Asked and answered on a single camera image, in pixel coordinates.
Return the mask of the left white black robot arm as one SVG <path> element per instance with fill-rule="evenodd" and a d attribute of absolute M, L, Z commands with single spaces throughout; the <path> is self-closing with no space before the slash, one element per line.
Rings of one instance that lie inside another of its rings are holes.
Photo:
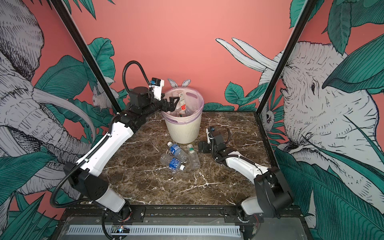
<path fill-rule="evenodd" d="M 73 189 L 121 215 L 128 203 L 100 178 L 103 169 L 123 143 L 146 123 L 148 116 L 158 111 L 173 112 L 180 101 L 179 96 L 166 99 L 159 87 L 137 87 L 129 91 L 129 97 L 126 109 L 112 118 L 108 133 L 75 164 L 64 167 L 64 181 Z"/>

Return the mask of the clear bottle red white label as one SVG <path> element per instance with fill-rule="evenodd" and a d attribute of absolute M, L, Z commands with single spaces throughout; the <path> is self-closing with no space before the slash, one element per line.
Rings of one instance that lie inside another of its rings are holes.
<path fill-rule="evenodd" d="M 184 93 L 179 93 L 179 97 L 180 97 L 180 107 L 181 107 L 181 109 L 179 110 L 179 116 L 185 117 L 187 115 L 186 114 L 187 106 L 185 102 Z"/>

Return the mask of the blue label bottle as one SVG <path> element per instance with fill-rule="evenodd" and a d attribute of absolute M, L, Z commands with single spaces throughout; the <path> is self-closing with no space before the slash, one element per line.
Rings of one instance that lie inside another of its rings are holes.
<path fill-rule="evenodd" d="M 180 160 L 177 158 L 169 155 L 169 154 L 163 154 L 160 157 L 160 162 L 168 167 L 172 172 L 178 172 L 178 171 L 184 171 L 185 165 L 182 164 Z"/>
<path fill-rule="evenodd" d="M 180 160 L 183 163 L 186 163 L 188 161 L 188 155 L 187 153 L 177 144 L 173 144 L 172 142 L 167 143 L 170 152 L 172 155 L 174 155 L 178 160 Z"/>

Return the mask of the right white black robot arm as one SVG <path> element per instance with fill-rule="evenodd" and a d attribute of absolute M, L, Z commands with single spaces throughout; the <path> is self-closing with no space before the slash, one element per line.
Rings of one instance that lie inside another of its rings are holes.
<path fill-rule="evenodd" d="M 254 184 L 256 195 L 242 200 L 238 207 L 241 221 L 251 216 L 278 218 L 281 211 L 294 202 L 294 194 L 279 168 L 268 168 L 244 157 L 228 147 L 221 135 L 200 141 L 198 149 L 203 154 L 211 154 L 216 163 L 235 170 Z"/>

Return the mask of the green neck bottle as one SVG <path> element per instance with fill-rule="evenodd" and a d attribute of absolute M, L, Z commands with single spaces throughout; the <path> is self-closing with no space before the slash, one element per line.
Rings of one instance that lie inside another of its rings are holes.
<path fill-rule="evenodd" d="M 199 169 L 201 167 L 201 163 L 197 151 L 194 149 L 192 144 L 187 145 L 187 148 L 189 150 L 189 160 L 192 169 Z"/>

